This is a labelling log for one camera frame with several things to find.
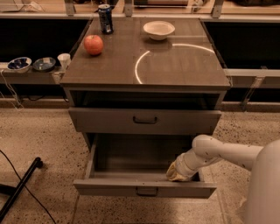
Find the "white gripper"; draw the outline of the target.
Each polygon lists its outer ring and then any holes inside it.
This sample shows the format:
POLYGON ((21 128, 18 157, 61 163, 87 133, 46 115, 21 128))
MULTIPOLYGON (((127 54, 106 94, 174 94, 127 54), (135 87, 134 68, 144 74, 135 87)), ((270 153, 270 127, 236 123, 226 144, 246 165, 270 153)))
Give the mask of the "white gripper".
POLYGON ((182 153, 176 158, 175 163, 170 164, 166 177, 170 181, 188 181, 203 164, 204 159, 193 151, 182 153))

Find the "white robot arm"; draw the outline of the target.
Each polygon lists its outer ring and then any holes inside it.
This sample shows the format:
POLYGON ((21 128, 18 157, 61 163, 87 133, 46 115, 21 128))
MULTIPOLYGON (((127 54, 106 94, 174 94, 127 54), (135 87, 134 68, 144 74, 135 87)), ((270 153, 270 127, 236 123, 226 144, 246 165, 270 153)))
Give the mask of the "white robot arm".
POLYGON ((224 143, 199 135, 171 163, 170 181, 189 181, 199 168, 224 159, 251 172, 245 224, 280 224, 280 140, 264 146, 224 143))

